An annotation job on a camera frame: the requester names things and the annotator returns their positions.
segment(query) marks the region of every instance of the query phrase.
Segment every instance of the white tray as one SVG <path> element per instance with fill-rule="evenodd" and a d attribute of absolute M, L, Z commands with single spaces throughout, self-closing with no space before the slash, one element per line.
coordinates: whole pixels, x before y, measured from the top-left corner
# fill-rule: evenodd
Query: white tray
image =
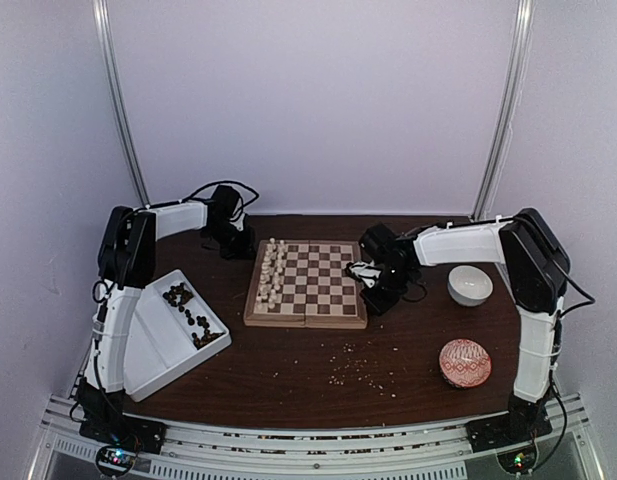
<path fill-rule="evenodd" d="M 203 337 L 203 327 L 188 325 L 184 313 L 171 307 L 163 294 L 184 282 L 194 297 L 186 303 L 193 318 L 205 316 L 211 333 L 223 335 L 197 350 L 192 333 Z M 205 362 L 232 343 L 228 328 L 201 298 L 181 270 L 170 272 L 141 293 L 130 326 L 126 347 L 124 382 L 135 402 L 152 395 L 184 373 Z"/>

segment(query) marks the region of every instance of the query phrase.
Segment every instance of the dark wooden table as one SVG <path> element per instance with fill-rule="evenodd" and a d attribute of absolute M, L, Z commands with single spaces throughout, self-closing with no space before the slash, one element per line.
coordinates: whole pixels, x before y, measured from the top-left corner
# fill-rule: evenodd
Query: dark wooden table
<path fill-rule="evenodd" d="M 254 217 L 258 239 L 357 240 L 383 221 L 403 232 L 440 218 Z M 517 368 L 520 325 L 492 265 L 494 292 L 482 306 L 458 306 L 446 289 L 452 266 L 426 269 L 428 296 L 400 302 L 366 330 L 246 327 L 242 314 L 253 261 L 225 261 L 201 248 L 196 232 L 158 245 L 156 277 L 181 269 L 230 329 L 233 343 L 131 412 L 171 420 L 262 428 L 339 428 L 428 422 L 504 410 Z M 412 295 L 419 292 L 413 289 Z M 444 344 L 483 345 L 493 373 L 457 390 L 441 377 Z"/>

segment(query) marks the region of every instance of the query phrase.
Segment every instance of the white wall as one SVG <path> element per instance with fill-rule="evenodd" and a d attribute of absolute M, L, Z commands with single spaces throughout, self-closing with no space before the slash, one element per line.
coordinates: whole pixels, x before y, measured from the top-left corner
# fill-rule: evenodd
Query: white wall
<path fill-rule="evenodd" d="M 89 0 L 0 0 L 0 479 L 90 338 L 110 209 L 134 204 Z"/>
<path fill-rule="evenodd" d="M 151 200 L 242 179 L 263 212 L 471 213 L 517 2 L 110 2 Z"/>
<path fill-rule="evenodd" d="M 617 0 L 537 2 L 513 131 L 492 213 L 537 207 L 597 297 L 565 320 L 559 378 L 617 479 Z"/>

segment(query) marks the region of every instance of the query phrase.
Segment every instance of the red patterned bowl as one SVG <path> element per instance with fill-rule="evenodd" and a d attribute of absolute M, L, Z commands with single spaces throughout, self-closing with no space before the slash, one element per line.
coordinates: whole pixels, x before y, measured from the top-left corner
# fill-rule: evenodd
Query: red patterned bowl
<path fill-rule="evenodd" d="M 446 381 L 457 388 L 478 387 L 492 372 L 492 361 L 486 350 L 465 338 L 448 342 L 441 349 L 439 365 Z"/>

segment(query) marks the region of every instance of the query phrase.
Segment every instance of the wooden chessboard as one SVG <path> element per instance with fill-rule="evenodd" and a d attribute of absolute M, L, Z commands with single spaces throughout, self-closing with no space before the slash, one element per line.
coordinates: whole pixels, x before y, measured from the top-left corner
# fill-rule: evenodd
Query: wooden chessboard
<path fill-rule="evenodd" d="M 262 241 L 259 244 L 244 310 L 246 325 L 366 328 L 368 318 L 366 307 L 359 297 L 360 286 L 345 273 L 348 262 L 361 260 L 356 243 L 286 241 L 284 262 L 278 274 L 280 291 L 274 306 L 269 300 L 262 302 L 261 298 L 258 299 L 258 296 L 261 297 L 262 266 L 269 243 Z M 266 283 L 270 288 L 272 281 L 267 279 Z"/>

